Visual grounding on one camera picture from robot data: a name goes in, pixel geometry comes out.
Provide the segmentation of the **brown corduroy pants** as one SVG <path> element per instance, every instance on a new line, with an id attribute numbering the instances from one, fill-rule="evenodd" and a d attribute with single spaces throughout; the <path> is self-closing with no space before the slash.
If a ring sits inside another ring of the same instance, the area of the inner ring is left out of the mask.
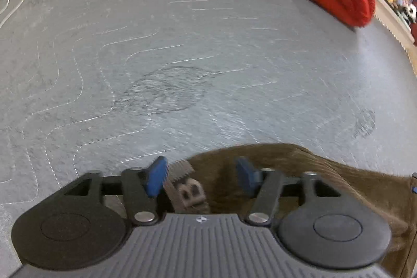
<path id="1" fill-rule="evenodd" d="M 179 213 L 245 212 L 249 199 L 240 190 L 235 160 L 244 157 L 257 168 L 300 176 L 318 173 L 337 189 L 352 195 L 382 216 L 392 241 L 382 267 L 393 277 L 411 277 L 416 266 L 416 179 L 356 169 L 320 157 L 294 144 L 240 145 L 197 154 L 168 166 L 165 188 Z"/>

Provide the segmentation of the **grey quilted mattress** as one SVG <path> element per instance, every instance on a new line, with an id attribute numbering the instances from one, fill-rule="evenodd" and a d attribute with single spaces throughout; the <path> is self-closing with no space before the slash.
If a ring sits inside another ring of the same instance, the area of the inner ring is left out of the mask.
<path id="1" fill-rule="evenodd" d="M 1 276 L 14 221 L 91 170 L 294 143 L 416 170 L 416 76 L 309 0 L 1 0 Z"/>

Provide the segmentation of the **panda plush toy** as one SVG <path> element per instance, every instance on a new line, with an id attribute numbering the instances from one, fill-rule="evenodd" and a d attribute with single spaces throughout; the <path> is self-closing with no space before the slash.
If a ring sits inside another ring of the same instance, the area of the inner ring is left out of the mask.
<path id="1" fill-rule="evenodd" d="M 403 2 L 399 4 L 399 16 L 407 25 L 415 23 L 416 6 L 409 2 Z"/>

